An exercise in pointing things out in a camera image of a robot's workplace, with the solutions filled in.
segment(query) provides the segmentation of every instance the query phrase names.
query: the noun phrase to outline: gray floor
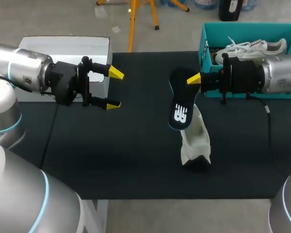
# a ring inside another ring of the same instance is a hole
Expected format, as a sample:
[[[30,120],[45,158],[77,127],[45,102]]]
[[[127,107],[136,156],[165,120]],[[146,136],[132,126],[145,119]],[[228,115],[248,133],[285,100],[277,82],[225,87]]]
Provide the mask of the gray floor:
[[[291,22],[291,0],[261,1],[240,21]],[[157,7],[159,31],[149,6],[142,6],[134,51],[198,50],[202,24],[218,21],[217,11],[189,5],[189,13]],[[0,0],[0,42],[17,46],[24,35],[100,35],[111,37],[113,51],[125,52],[128,8],[97,7],[95,0]],[[265,233],[269,206],[269,200],[112,200],[107,232]]]
[[[267,233],[269,200],[112,200],[107,233]]]

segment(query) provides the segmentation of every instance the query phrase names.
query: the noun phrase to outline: white box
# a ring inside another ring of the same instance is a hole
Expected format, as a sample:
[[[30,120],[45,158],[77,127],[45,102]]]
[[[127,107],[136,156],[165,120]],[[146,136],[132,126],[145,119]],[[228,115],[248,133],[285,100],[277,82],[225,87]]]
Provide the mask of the white box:
[[[93,36],[25,36],[20,41],[19,48],[47,54],[53,62],[67,62],[78,65],[83,56],[88,56],[93,62],[111,64],[112,51],[108,37]],[[106,98],[109,89],[109,77],[102,74],[88,74],[90,92],[93,96]],[[15,89],[19,102],[55,102],[53,96],[41,96],[39,93],[28,93]]]

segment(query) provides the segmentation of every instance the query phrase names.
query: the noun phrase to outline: teal box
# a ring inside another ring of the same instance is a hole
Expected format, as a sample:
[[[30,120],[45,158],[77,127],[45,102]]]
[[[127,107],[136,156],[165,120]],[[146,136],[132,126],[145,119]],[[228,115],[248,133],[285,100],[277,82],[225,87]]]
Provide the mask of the teal box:
[[[202,72],[216,72],[221,65],[213,65],[209,48],[225,48],[231,44],[229,38],[236,44],[253,42],[259,39],[267,42],[277,42],[285,38],[288,46],[288,54],[291,54],[291,23],[234,23],[217,22],[204,23],[198,58]],[[291,99],[291,94],[253,94],[260,98]],[[220,98],[218,90],[207,92],[207,97]],[[235,94],[234,98],[244,98],[245,94]]]

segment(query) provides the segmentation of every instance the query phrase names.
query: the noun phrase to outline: shoe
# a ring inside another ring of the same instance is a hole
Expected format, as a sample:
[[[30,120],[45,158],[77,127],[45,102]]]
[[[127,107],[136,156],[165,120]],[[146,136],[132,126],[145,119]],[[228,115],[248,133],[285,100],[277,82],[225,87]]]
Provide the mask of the shoe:
[[[287,53],[287,42],[284,38],[276,43],[268,43],[265,40],[257,40],[249,43],[244,42],[235,44],[234,40],[231,45],[225,49],[216,52],[215,61],[219,65],[223,65],[222,54],[227,53],[229,57],[238,57],[239,60],[260,60],[264,56],[276,56]]]
[[[181,161],[185,165],[189,160],[194,160],[203,155],[210,161],[210,139],[203,117],[194,104],[193,118],[188,128],[180,131],[182,136]]]

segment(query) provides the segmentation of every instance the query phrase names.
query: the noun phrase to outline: new balance logo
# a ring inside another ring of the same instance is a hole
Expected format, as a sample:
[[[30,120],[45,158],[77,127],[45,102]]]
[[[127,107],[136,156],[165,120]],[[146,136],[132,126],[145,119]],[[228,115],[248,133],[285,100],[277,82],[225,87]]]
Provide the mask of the new balance logo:
[[[175,115],[174,115],[175,120],[180,121],[181,123],[185,123],[187,112],[188,112],[187,108],[184,108],[181,105],[176,103],[176,109],[175,109]]]

